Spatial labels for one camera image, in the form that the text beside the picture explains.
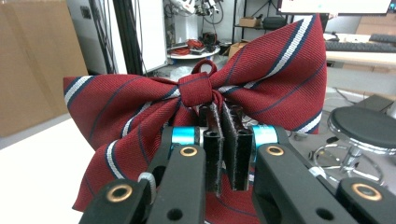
bow tie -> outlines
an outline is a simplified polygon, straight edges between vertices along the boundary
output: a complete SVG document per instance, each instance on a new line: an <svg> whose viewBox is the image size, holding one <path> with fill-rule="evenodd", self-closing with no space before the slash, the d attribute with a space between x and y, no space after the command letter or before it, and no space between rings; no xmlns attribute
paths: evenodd
<svg viewBox="0 0 396 224"><path fill-rule="evenodd" d="M196 126L195 107L224 99L249 117L302 133L316 133L326 88L326 54L318 16L263 35L240 49L222 69L200 61L178 83L136 75L66 77L64 99L95 154L74 208L116 178L136 180L161 143L161 129ZM201 72L204 64L211 71ZM209 223L257 223L251 191L206 196Z"/></svg>

desk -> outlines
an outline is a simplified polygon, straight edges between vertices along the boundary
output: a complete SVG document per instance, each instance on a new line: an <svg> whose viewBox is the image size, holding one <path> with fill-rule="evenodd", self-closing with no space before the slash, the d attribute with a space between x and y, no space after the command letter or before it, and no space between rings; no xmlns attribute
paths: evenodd
<svg viewBox="0 0 396 224"><path fill-rule="evenodd" d="M34 127L39 133L0 149L0 223L77 224L81 219L72 205L93 150L70 116L58 121L38 125L50 127Z"/></svg>
<svg viewBox="0 0 396 224"><path fill-rule="evenodd" d="M369 35L338 35L340 41L367 42ZM328 62L396 68L396 53L326 51ZM328 67L328 86L396 95L396 76L380 72Z"/></svg>

bow tie knot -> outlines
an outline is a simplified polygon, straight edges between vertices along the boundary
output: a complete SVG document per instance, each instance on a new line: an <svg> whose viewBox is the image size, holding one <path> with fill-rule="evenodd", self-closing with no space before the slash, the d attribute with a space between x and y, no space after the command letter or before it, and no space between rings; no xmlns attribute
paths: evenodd
<svg viewBox="0 0 396 224"><path fill-rule="evenodd" d="M181 102L186 107L193 107L212 102L212 84L206 72L182 77L178 83Z"/></svg>

monitor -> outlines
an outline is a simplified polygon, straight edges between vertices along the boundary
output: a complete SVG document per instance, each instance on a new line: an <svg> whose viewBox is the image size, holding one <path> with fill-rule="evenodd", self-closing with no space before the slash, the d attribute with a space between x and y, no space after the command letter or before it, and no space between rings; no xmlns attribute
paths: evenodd
<svg viewBox="0 0 396 224"><path fill-rule="evenodd" d="M386 15L391 0L278 0L277 14Z"/></svg>

black stool seat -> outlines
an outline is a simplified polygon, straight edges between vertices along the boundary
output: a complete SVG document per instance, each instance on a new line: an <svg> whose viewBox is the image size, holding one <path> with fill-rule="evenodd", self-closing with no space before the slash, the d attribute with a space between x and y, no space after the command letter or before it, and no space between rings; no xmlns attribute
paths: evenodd
<svg viewBox="0 0 396 224"><path fill-rule="evenodd" d="M375 147L396 148L396 119L356 106L338 107L329 122L339 133Z"/></svg>

